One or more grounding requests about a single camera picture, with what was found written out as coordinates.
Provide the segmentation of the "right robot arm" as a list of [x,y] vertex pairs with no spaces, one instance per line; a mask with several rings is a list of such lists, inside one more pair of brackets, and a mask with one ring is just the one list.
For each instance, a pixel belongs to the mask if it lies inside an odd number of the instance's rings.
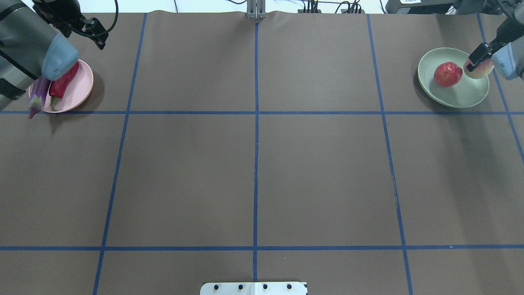
[[524,4],[522,0],[487,0],[498,8],[506,19],[499,25],[495,38],[481,43],[465,64],[466,73],[473,73],[485,61],[493,59],[492,65],[507,80],[523,79]]

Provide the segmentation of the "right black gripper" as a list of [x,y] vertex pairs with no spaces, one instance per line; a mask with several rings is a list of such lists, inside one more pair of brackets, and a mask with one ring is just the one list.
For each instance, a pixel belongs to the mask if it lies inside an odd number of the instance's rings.
[[492,52],[498,52],[505,45],[524,35],[524,25],[516,19],[507,18],[496,31],[496,37],[490,43],[481,43],[469,56],[468,67],[477,67],[492,58]]

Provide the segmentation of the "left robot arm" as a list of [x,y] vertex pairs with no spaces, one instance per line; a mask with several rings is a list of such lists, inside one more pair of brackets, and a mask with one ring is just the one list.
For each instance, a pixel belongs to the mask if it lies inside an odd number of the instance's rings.
[[0,3],[1,109],[40,77],[54,81],[79,58],[77,49],[21,0]]

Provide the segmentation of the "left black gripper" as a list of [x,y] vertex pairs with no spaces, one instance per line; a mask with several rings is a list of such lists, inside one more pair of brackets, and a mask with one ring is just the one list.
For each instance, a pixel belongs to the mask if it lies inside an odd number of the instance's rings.
[[84,15],[77,0],[34,0],[32,8],[47,24],[60,31],[64,37],[73,32],[84,34]]

